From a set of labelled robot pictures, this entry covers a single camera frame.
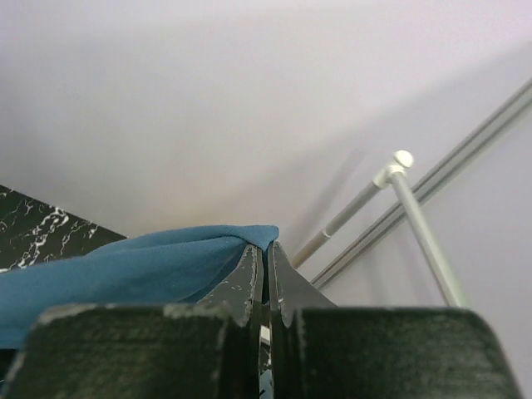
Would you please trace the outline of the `blue t-shirt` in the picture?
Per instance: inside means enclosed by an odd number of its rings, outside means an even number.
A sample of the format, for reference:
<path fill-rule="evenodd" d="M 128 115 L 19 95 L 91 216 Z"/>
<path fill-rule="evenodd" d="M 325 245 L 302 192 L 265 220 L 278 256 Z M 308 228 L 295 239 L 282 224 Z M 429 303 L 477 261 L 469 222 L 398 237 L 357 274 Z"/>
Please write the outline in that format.
<path fill-rule="evenodd" d="M 274 225 L 213 225 L 124 239 L 89 254 L 1 276 L 1 347 L 18 349 L 46 309 L 69 303 L 195 303 L 233 272 Z"/>

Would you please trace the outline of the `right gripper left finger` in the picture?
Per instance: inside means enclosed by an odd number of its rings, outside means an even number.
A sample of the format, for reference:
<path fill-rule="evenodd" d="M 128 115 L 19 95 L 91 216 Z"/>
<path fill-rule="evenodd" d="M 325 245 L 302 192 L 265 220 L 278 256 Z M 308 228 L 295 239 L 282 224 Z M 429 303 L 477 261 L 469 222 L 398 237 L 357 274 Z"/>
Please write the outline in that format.
<path fill-rule="evenodd" d="M 44 312 L 15 357 L 4 398 L 255 398 L 260 249 L 196 304 L 71 304 Z"/>

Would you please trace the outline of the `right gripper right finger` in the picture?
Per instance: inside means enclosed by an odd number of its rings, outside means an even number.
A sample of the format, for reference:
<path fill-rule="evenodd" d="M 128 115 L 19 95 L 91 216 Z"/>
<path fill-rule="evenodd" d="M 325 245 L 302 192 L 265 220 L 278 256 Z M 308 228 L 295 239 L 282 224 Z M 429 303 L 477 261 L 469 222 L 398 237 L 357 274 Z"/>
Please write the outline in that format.
<path fill-rule="evenodd" d="M 267 252 L 277 398 L 519 398 L 487 322 L 464 308 L 339 307 Z"/>

